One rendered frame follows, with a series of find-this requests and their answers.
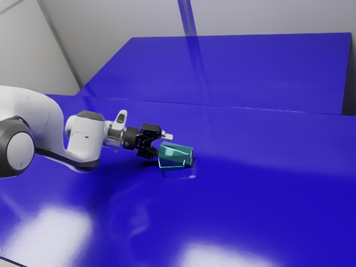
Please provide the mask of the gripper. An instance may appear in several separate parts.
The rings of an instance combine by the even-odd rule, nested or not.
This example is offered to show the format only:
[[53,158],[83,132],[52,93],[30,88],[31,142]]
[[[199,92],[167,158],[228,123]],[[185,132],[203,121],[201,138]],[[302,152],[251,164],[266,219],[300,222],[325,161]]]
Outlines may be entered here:
[[[137,137],[140,133],[154,139],[139,139],[137,142]],[[134,127],[126,129],[122,139],[122,147],[127,150],[136,148],[136,156],[153,160],[158,156],[158,150],[152,145],[155,139],[173,140],[173,135],[162,130],[159,125],[143,123],[141,131]]]

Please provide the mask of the teal faceted mug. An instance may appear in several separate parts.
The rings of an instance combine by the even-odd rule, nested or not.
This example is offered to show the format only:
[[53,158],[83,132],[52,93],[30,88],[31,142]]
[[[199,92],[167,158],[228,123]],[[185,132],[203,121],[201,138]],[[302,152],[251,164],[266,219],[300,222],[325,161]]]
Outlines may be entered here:
[[161,171],[186,169],[192,166],[194,149],[164,141],[160,145],[158,161]]

